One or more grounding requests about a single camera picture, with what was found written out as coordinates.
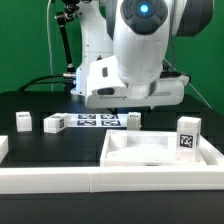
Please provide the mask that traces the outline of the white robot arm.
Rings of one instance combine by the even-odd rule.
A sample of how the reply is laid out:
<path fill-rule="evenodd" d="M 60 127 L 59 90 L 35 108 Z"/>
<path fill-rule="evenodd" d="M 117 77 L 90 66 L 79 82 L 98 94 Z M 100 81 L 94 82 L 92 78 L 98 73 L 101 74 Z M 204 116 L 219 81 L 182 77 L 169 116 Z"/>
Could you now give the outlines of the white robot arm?
<path fill-rule="evenodd" d="M 155 107 L 183 100 L 187 75 L 163 69 L 174 36 L 211 21 L 214 0 L 81 0 L 82 63 L 71 93 L 89 108 Z"/>

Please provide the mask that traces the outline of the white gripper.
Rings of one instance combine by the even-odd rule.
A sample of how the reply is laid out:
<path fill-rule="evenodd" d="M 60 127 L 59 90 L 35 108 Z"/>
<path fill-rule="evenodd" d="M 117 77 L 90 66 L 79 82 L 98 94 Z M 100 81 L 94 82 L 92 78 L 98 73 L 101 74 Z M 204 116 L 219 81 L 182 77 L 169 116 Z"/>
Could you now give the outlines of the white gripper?
<path fill-rule="evenodd" d="M 85 105 L 89 108 L 122 108 L 177 105 L 184 98 L 185 77 L 159 78 L 149 86 L 125 84 L 118 76 L 114 56 L 92 62 L 86 81 Z"/>

